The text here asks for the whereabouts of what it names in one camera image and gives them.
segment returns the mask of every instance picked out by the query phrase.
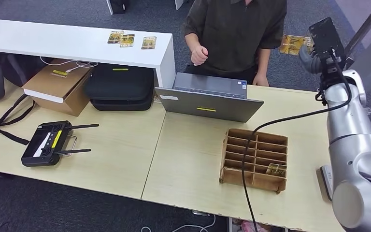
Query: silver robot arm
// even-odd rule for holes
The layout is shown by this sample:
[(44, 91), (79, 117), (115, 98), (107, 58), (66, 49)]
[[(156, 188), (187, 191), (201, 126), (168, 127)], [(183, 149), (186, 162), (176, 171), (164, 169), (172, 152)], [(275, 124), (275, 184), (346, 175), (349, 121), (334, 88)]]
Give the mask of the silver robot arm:
[[(332, 207), (346, 231), (371, 232), (371, 122), (364, 110), (366, 95), (354, 70), (343, 72), (355, 80), (351, 102), (328, 114), (329, 155), (333, 174)], [(325, 90), (328, 107), (344, 103), (345, 85)]]
[(314, 49), (308, 54), (303, 46), (300, 60), (308, 72), (321, 73), (315, 99), (335, 107), (328, 112), (327, 122), (333, 212), (346, 231), (371, 232), (371, 121), (364, 109), (365, 90), (356, 71), (341, 71), (347, 54), (332, 20), (323, 19), (309, 31)]

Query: floor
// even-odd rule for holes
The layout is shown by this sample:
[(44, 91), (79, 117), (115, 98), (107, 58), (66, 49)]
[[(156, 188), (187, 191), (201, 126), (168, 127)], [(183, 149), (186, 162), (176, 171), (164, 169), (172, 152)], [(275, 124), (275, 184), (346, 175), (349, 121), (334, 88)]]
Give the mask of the floor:
[[(350, 1), (356, 0), (312, 0), (312, 4), (288, 0), (285, 33), (307, 35), (310, 24), (331, 16), (347, 44), (358, 25), (353, 20), (357, 17), (344, 8)], [(132, 0), (126, 14), (110, 15), (105, 0), (0, 0), (0, 19), (172, 33), (180, 72), (190, 63), (182, 34), (189, 8), (190, 3), (185, 3), (175, 11), (173, 0)], [(363, 49), (357, 47), (354, 56)], [(298, 57), (276, 50), (271, 54), (268, 79), (275, 87), (302, 90), (316, 90), (319, 80), (305, 72)], [(371, 92), (368, 101), (371, 108)], [(194, 216), (185, 209), (22, 177), (0, 179), (0, 225), (4, 223), (0, 232), (140, 232), (143, 225), (154, 232), (170, 232), (187, 223), (211, 222), (212, 218)], [(219, 217), (209, 231), (225, 232), (225, 218)]]

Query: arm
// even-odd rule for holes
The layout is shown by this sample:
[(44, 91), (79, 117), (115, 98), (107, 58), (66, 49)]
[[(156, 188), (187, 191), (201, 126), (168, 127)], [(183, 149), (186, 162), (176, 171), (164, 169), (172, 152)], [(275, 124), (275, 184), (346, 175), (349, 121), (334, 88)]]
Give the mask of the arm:
[(201, 65), (208, 58), (208, 51), (201, 46), (200, 38), (204, 31), (209, 0), (195, 0), (187, 15), (184, 26), (185, 42), (191, 51), (191, 61)]
[(270, 60), (270, 49), (258, 49), (258, 73), (257, 75), (266, 76), (268, 70), (268, 61)]
[(267, 80), (268, 62), (270, 60), (271, 49), (278, 48), (281, 45), (284, 32), (284, 19), (286, 16), (286, 0), (282, 0), (275, 15), (275, 20), (271, 21), (267, 27), (258, 46), (258, 73), (254, 78), (253, 85), (270, 86)]

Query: person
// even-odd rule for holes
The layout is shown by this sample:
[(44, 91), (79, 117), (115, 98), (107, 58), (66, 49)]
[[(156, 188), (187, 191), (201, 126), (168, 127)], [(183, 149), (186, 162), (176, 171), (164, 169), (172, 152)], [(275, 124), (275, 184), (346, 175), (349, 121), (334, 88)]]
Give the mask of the person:
[(271, 49), (281, 45), (286, 0), (195, 0), (184, 26), (186, 73), (269, 86)]

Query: gray laptop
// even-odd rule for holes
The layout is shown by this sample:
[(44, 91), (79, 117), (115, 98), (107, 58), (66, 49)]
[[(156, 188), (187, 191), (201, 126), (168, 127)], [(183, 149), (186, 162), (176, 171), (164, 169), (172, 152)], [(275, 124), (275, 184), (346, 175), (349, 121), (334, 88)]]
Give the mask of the gray laptop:
[(168, 112), (237, 122), (247, 122), (264, 103), (246, 99), (246, 81), (220, 77), (178, 73), (173, 89), (155, 89)]
[(243, 80), (178, 72), (173, 89), (246, 99), (246, 85)]

